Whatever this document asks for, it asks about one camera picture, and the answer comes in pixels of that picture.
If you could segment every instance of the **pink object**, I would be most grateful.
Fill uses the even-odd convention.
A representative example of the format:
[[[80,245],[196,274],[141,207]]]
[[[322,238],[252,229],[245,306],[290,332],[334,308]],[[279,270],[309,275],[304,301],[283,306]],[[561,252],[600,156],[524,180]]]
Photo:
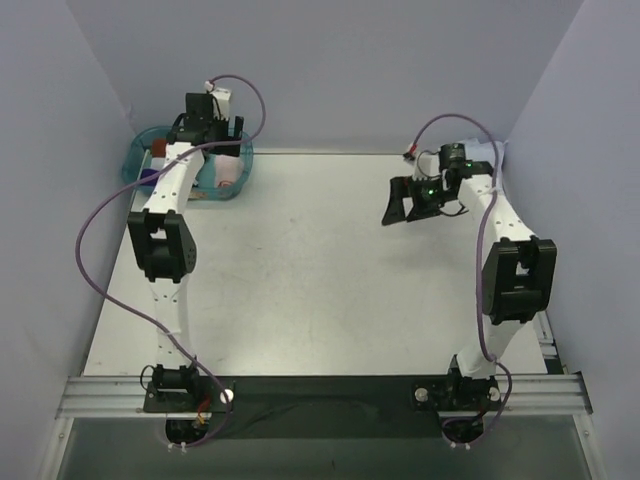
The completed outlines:
[[[216,187],[228,187],[238,181],[244,162],[238,157],[230,157],[228,155],[216,155],[214,161],[216,170]]]

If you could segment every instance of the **purple object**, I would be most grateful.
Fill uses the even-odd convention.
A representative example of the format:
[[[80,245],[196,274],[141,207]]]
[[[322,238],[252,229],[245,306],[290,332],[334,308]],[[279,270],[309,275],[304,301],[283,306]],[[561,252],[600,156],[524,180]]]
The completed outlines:
[[[156,173],[158,173],[158,171],[154,170],[153,168],[143,168],[142,172],[140,172],[140,178],[151,177]],[[141,183],[141,185],[147,185],[149,187],[155,187],[156,183],[158,183],[158,177],[157,176],[153,177],[148,182]]]

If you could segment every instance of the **metal rail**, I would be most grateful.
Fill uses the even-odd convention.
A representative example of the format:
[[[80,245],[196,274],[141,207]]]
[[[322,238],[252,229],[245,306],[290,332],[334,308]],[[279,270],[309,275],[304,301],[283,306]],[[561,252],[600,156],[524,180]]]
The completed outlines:
[[[497,379],[500,391],[505,392],[506,378],[498,376]],[[242,377],[234,381],[240,383]],[[144,399],[145,392],[137,377],[74,377],[67,381],[57,417],[147,419],[195,417],[195,412],[145,413],[142,410]],[[580,415],[590,412],[591,405],[580,375],[514,375],[513,392],[505,409],[506,415]]]

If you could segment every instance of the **purple wall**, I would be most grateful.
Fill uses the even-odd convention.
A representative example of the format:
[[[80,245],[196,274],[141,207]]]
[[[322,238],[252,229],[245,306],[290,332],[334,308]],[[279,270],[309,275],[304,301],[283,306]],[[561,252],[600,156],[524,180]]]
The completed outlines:
[[[611,479],[638,478],[640,2],[586,0],[507,149],[510,198],[559,249],[549,317],[585,374]]]

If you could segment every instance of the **lavender wall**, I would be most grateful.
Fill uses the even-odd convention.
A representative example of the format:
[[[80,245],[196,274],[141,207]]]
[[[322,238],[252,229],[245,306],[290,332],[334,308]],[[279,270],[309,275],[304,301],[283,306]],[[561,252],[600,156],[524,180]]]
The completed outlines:
[[[62,1],[3,3],[0,65],[0,478],[22,480],[36,475],[100,308],[76,271],[75,234],[119,185],[132,132]],[[102,284],[124,207],[87,241]]]
[[[397,152],[444,111],[505,138],[582,0],[67,3],[137,129],[172,121],[184,92],[233,72],[264,91],[260,147]],[[251,130],[247,92],[236,106]],[[468,134],[450,121],[427,140]]]
[[[586,0],[507,150],[510,197],[559,248],[549,317],[612,479],[638,478],[640,3]]]

